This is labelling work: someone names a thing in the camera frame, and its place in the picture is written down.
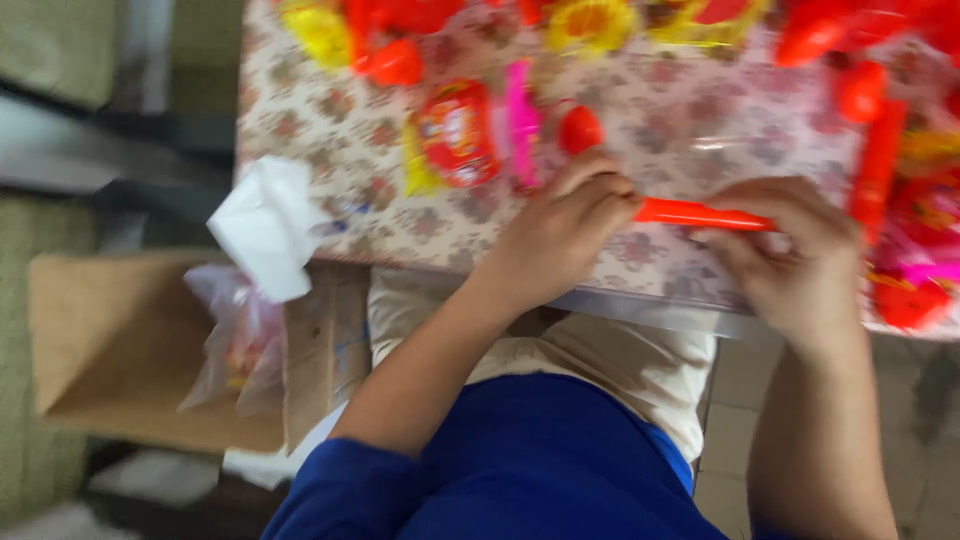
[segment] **pink plastic toy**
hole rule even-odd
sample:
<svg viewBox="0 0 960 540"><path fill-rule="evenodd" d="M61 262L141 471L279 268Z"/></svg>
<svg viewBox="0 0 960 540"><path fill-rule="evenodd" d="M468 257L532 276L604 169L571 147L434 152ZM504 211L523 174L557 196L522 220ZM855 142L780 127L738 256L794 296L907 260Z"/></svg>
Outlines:
<svg viewBox="0 0 960 540"><path fill-rule="evenodd" d="M533 161L533 146L540 130L540 115L530 104L527 90L527 74L530 61L515 61L507 66L505 94L507 98L507 122L510 141L513 145L514 169L521 190L540 187Z"/></svg>

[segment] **orange plastic tube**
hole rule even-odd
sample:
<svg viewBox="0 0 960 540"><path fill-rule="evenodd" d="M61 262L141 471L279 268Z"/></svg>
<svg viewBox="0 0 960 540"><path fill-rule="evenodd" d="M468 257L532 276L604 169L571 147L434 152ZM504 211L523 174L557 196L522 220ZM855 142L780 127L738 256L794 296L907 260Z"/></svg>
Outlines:
<svg viewBox="0 0 960 540"><path fill-rule="evenodd" d="M776 231L777 226L766 217L737 210L709 209L700 203L647 197L634 221L672 223L715 229L740 231Z"/></svg>
<svg viewBox="0 0 960 540"><path fill-rule="evenodd" d="M867 132L860 168L853 178L849 213L863 226L864 241L868 246L876 244L883 226L883 213L893 187L894 165L907 111L904 101L888 99L883 102L879 118Z"/></svg>

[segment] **table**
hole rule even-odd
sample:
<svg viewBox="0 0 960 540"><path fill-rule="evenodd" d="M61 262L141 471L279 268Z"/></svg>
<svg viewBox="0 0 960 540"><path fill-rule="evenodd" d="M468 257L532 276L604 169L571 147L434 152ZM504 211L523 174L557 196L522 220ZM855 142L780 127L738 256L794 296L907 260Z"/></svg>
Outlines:
<svg viewBox="0 0 960 540"><path fill-rule="evenodd" d="M769 64L774 32L767 22L738 53L638 37L607 58L584 61L544 51L537 31L518 26L512 3L505 4L492 12L480 0L469 1L442 32L419 40L423 83L380 88L348 72L319 70L283 30L272 0L248 0L238 160L268 154L307 160L316 204L329 206L346 193L369 209L351 217L349 229L329 238L317 258L468 272L522 199L512 195L509 173L473 189L405 198L398 129L435 83L470 77L498 93L503 66L521 56L534 63L547 110L573 98L598 113L608 147L646 194L698 199L738 179L806 175L833 203L844 204L859 128L835 112L826 62L797 69ZM891 65L896 92L906 96L926 95L919 88L936 87L932 83L948 73L909 39L879 54ZM537 156L544 174L562 161L555 135L550 117ZM621 313L681 307L702 315L693 316L703 318L691 327L698 330L716 325L722 314L750 312L709 251L684 229L660 224L637 224L614 236L575 296L600 314L614 314L605 312L611 299ZM893 331L869 309L865 322L871 330ZM960 338L960 311L922 337Z"/></svg>

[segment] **white cloth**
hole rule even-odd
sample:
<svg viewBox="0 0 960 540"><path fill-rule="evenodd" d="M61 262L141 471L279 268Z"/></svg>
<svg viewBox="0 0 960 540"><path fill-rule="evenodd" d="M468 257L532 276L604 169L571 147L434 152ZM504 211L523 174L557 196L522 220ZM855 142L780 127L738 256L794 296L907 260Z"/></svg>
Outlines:
<svg viewBox="0 0 960 540"><path fill-rule="evenodd" d="M368 299L374 368L462 282L454 276L374 269ZM572 314L539 339L504 335L467 383L534 372L585 380L665 431L692 462L704 448L697 404L715 355L716 338L708 333Z"/></svg>

